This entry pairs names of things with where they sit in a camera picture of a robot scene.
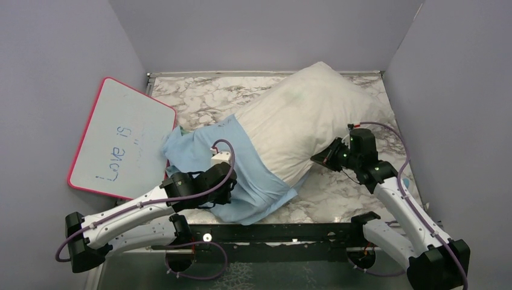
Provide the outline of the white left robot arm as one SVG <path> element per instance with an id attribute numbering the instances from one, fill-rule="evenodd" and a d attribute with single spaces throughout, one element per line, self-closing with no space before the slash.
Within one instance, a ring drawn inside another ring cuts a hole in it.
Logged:
<path id="1" fill-rule="evenodd" d="M 180 211 L 230 202 L 237 174 L 222 162 L 205 172 L 177 172 L 142 196 L 98 214 L 66 216 L 68 262 L 74 273 L 100 266 L 110 256 L 151 246 L 189 247 L 193 235 Z"/>

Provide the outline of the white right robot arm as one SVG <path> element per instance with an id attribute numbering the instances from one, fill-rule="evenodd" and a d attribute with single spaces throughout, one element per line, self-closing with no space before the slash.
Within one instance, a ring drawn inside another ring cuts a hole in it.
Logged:
<path id="1" fill-rule="evenodd" d="M 373 212 L 360 214 L 351 218 L 348 230 L 353 244 L 378 246 L 403 268 L 413 289 L 468 289 L 469 246 L 452 239 L 416 202 L 401 171 L 379 158 L 371 130 L 350 126 L 347 142 L 336 138 L 311 160 L 335 172 L 353 171 L 403 230 L 396 232 Z"/>

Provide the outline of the white pillow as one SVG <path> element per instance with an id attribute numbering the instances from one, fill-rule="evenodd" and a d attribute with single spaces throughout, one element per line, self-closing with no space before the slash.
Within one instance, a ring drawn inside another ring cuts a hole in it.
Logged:
<path id="1" fill-rule="evenodd" d="M 394 119 L 386 98 L 366 93 L 324 62 L 286 77 L 234 116 L 263 164 L 289 186 L 310 170 L 313 155 L 347 135 L 349 123 Z"/>

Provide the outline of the light blue pillowcase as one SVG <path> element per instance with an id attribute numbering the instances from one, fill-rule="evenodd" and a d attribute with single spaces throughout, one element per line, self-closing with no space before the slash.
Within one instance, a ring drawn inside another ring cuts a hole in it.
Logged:
<path id="1" fill-rule="evenodd" d="M 303 176 L 296 184 L 289 186 L 274 175 L 263 164 L 233 115 L 220 123 L 186 134 L 180 128 L 175 128 L 162 148 L 171 165 L 169 172 L 206 171 L 211 166 L 210 148 L 219 139 L 229 141 L 234 148 L 237 185 L 231 192 L 231 202 L 214 206 L 211 209 L 213 215 L 223 222 L 251 225 L 298 195 L 307 177 Z"/>

